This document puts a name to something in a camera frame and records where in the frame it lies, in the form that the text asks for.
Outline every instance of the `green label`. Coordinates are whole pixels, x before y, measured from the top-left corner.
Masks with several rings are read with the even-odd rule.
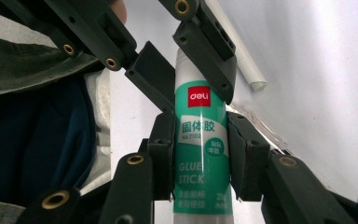
[[[225,104],[206,81],[176,91],[175,201],[184,214],[231,215]]]

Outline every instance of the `deli logo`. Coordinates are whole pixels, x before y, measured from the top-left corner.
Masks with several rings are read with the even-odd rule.
[[[211,89],[208,86],[195,86],[188,88],[188,107],[211,106]]]

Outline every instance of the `metal rivet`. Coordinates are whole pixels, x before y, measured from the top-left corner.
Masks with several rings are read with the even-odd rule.
[[[144,162],[145,158],[140,155],[134,155],[127,158],[127,163],[130,165],[137,165]]]
[[[75,54],[74,48],[72,48],[70,45],[64,45],[63,50],[65,50],[65,52],[71,56]]]
[[[106,63],[107,63],[107,65],[109,65],[109,67],[111,67],[111,68],[116,68],[116,62],[115,62],[115,60],[113,60],[113,59],[106,59]]]
[[[44,209],[55,209],[69,200],[69,192],[66,190],[60,190],[55,193],[50,194],[45,200],[42,202],[42,207]]]
[[[293,160],[290,157],[280,157],[279,162],[285,166],[291,166],[291,167],[297,166],[297,161]]]
[[[175,9],[179,15],[185,16],[190,11],[190,5],[186,0],[178,0],[175,4]]]

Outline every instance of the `white wall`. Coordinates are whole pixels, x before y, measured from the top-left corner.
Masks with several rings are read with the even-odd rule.
[[[127,27],[174,65],[178,21],[156,1],[126,1]],[[253,92],[241,73],[233,104],[252,110],[324,184],[358,200],[358,1],[220,0],[268,81]],[[112,74],[113,164],[136,151],[159,111]],[[236,223],[261,223],[259,203],[235,202]],[[156,223],[172,205],[157,203]]]

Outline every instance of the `glue stick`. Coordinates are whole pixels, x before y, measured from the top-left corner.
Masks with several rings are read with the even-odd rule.
[[[173,224],[231,224],[226,105],[179,49]]]

